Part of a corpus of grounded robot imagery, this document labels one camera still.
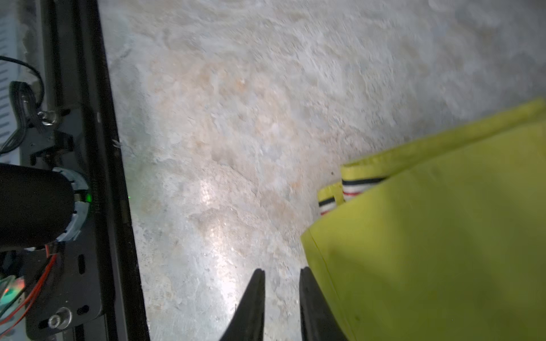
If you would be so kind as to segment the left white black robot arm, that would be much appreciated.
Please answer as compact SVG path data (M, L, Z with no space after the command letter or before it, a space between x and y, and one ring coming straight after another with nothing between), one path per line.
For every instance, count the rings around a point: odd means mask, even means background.
M1 164L1 251L78 238L90 211L90 186L74 170Z

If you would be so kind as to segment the yellow-green long pants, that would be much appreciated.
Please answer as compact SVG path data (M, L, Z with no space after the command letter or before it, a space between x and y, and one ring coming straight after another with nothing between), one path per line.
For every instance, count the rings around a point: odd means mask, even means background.
M301 237L349 340L545 339L545 101L344 165Z

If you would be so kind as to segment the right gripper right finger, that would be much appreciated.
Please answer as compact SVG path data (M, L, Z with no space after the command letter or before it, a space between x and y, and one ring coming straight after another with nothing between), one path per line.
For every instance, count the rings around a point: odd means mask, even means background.
M348 339L336 322L309 267L300 271L301 338L304 341Z

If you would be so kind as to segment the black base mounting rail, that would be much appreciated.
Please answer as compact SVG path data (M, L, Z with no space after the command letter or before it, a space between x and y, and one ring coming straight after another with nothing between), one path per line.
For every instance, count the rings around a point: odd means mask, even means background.
M45 103L60 121L28 134L24 166L64 173L74 230L26 317L33 340L148 340L135 238L96 1L40 1Z

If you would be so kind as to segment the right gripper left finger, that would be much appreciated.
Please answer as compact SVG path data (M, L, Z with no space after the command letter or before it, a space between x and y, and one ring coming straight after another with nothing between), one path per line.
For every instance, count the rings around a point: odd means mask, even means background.
M256 269L221 341L263 341L265 312L265 271Z

